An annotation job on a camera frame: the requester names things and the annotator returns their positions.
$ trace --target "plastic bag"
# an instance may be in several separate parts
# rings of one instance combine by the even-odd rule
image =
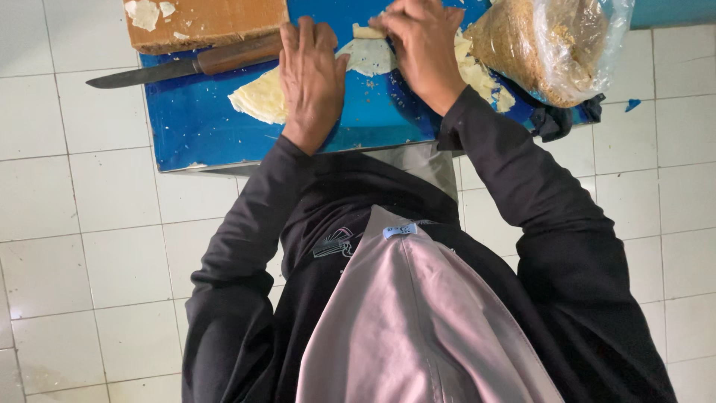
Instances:
[[[471,55],[570,108],[609,88],[634,0],[500,0],[465,31]]]

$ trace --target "wooden cutting board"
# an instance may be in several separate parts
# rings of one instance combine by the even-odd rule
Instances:
[[[160,0],[153,1],[159,9]],[[286,0],[169,0],[175,11],[159,13],[156,28],[135,27],[127,17],[132,47],[140,53],[165,54],[240,42],[275,32],[289,20]]]

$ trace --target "hand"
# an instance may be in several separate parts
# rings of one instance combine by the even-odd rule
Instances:
[[[445,116],[467,84],[455,59],[455,33],[465,10],[440,0],[395,0],[368,21],[393,41],[400,72],[436,113]]]
[[[282,25],[281,41],[281,89],[289,109],[283,135],[312,156],[341,116],[350,55],[336,59],[333,29],[325,22],[314,25],[310,16],[299,18],[298,29]]]

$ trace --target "blue table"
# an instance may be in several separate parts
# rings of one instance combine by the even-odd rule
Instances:
[[[315,21],[326,21],[336,32],[339,48],[352,39],[352,24],[366,24],[390,0],[288,0],[289,15],[310,15]],[[466,8],[463,29],[481,16],[488,0],[444,1],[445,5]],[[142,65],[150,67],[175,58],[196,57],[198,51],[159,56],[141,55]],[[155,154],[160,172],[221,171],[256,164],[283,126],[269,125],[245,113],[236,112],[227,95],[274,68],[278,62],[267,62],[215,76],[179,77],[145,86]],[[517,103],[506,113],[528,128],[533,108],[517,97]],[[574,109],[574,122],[583,123],[586,116]],[[331,132],[322,152],[354,148],[372,149],[433,141],[440,127],[440,116],[434,114],[408,88],[397,70],[372,78],[355,71],[346,76],[346,98],[339,125]]]

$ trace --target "white tile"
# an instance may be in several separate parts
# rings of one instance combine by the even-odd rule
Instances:
[[[657,170],[598,175],[599,206],[616,223],[617,237],[651,237],[659,228],[659,179]]]
[[[224,217],[238,198],[234,176],[155,175],[164,223]]]
[[[666,297],[716,292],[716,229],[662,237]]]
[[[659,165],[716,161],[716,95],[657,101]]]
[[[657,97],[716,93],[714,25],[654,30]]]
[[[82,237],[0,244],[13,319],[92,309]]]
[[[191,296],[194,284],[189,276],[201,269],[201,258],[206,253],[209,240],[222,222],[223,219],[217,218],[164,224],[174,298]]]
[[[181,375],[155,376],[108,384],[112,403],[181,402]]]
[[[662,28],[654,30],[654,62],[686,62],[716,54],[714,25]]]
[[[453,171],[455,171],[455,184],[458,186],[458,191],[463,190],[463,177],[460,174],[460,158],[453,158]]]
[[[246,186],[246,182],[248,182],[248,176],[236,176],[236,187],[239,194],[241,194],[243,187]]]
[[[460,178],[462,179],[463,190],[484,188],[485,184],[478,176],[468,156],[461,156],[458,159],[460,160]]]
[[[0,396],[3,403],[24,403],[20,370],[17,368],[15,350],[0,350]]]
[[[714,374],[716,357],[669,364],[669,379],[679,402],[716,402]]]
[[[572,176],[594,175],[592,125],[575,126],[567,137],[549,143],[537,138],[535,144],[549,151],[554,161],[567,168]]]
[[[604,95],[606,100],[603,103],[624,102],[632,98],[640,100],[654,98],[651,30],[643,29],[626,33],[611,87]]]
[[[604,105],[601,123],[594,125],[597,174],[657,167],[657,125],[654,101],[624,112],[626,103]]]
[[[95,385],[27,397],[27,403],[110,403],[107,385]]]
[[[95,314],[108,382],[181,372],[173,301],[99,309]]]
[[[69,157],[82,231],[160,223],[150,149]]]
[[[25,393],[103,384],[92,311],[12,322]]]
[[[66,156],[0,162],[0,241],[79,232]]]
[[[664,299],[661,237],[624,241],[629,284],[638,303]]]
[[[70,153],[149,146],[144,101],[139,86],[99,90],[85,84],[92,78],[127,70],[57,75],[64,132]]]
[[[487,189],[463,191],[465,232],[499,256],[517,255],[515,243],[522,229],[512,227],[500,215]]]
[[[667,360],[667,334],[666,325],[664,324],[664,301],[645,303],[640,305],[644,317],[649,325],[649,332],[652,334],[652,340],[657,347],[662,361]]]
[[[463,198],[463,192],[458,192],[458,216],[460,218],[460,229],[462,231],[465,231],[465,208],[463,207],[465,205],[464,198]]]
[[[656,66],[657,97],[716,93],[716,57]]]
[[[505,256],[503,257],[505,262],[510,266],[510,269],[512,269],[515,274],[517,274],[517,267],[520,264],[520,257],[518,255],[514,256]]]
[[[55,71],[137,66],[120,1],[45,1],[45,12]]]
[[[179,330],[179,345],[181,346],[182,355],[184,354],[186,336],[189,332],[189,320],[186,317],[186,307],[184,306],[188,299],[189,298],[174,300],[174,310],[177,315],[177,329]]]
[[[162,227],[83,234],[95,308],[172,298]]]
[[[52,75],[0,79],[0,122],[0,159],[67,153]]]
[[[5,284],[2,277],[2,270],[0,270],[0,350],[13,346],[10,312],[8,311],[7,294],[5,293]]]
[[[595,176],[582,176],[577,178],[579,184],[589,192],[589,196],[596,203],[596,177]]]
[[[716,227],[716,163],[662,168],[659,176],[663,233]]]
[[[271,288],[271,291],[268,293],[268,300],[271,301],[272,306],[274,307],[274,312],[276,312],[276,307],[279,306],[279,300],[281,299],[281,294],[284,291],[285,285],[277,285],[275,287]]]
[[[669,362],[716,355],[716,294],[667,300]]]
[[[284,246],[279,242],[274,257],[266,263],[266,271],[274,278],[274,287],[286,284],[286,278],[281,273],[281,263],[284,262]]]
[[[0,0],[0,77],[52,73],[42,0]]]

